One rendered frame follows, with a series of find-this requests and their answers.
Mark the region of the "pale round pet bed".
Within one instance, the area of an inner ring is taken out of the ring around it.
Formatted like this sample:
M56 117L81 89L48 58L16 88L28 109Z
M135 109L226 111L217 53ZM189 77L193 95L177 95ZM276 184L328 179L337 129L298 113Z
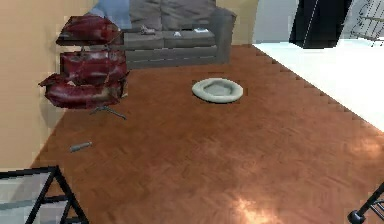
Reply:
M243 96L243 87L225 78L207 78L196 82L192 92L198 98L211 103L232 103Z

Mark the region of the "grey sofa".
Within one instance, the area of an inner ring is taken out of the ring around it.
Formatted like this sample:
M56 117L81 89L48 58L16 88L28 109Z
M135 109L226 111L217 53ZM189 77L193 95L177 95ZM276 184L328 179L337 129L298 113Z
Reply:
M229 62L236 14L216 0L131 0L130 18L132 28L123 31L120 46L130 69ZM142 35L142 25L155 34Z

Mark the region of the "small grey cylinder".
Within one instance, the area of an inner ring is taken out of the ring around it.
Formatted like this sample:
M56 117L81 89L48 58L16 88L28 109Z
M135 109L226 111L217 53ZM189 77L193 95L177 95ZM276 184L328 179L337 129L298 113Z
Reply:
M91 145L92 145L92 142L84 142L84 143L70 146L69 150L70 150L70 152L76 152L76 151L79 151L83 148L90 147Z

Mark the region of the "blue cushion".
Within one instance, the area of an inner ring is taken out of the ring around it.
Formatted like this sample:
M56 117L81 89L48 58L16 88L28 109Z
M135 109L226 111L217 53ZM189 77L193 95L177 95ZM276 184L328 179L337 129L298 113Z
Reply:
M98 0L88 11L88 15L96 15L109 19L119 29L131 29L130 0Z

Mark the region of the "black tall cabinet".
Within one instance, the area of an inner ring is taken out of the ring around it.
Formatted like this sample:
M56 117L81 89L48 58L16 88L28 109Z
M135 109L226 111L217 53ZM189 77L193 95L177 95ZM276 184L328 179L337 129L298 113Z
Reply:
M303 49L333 48L352 0L299 0L289 42Z

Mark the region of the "black metal furniture leg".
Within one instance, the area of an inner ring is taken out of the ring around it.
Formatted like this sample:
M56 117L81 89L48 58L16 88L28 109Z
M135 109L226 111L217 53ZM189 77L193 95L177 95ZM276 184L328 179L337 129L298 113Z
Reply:
M366 202L358 209L351 211L347 220L350 224L363 224L366 220L365 214L368 210L373 211L384 222L384 182L372 193Z

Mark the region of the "black frame glass table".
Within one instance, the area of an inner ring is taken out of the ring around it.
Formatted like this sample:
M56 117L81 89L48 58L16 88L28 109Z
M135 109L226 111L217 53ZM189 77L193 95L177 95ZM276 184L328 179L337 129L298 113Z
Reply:
M89 224L58 166L0 172L0 224Z

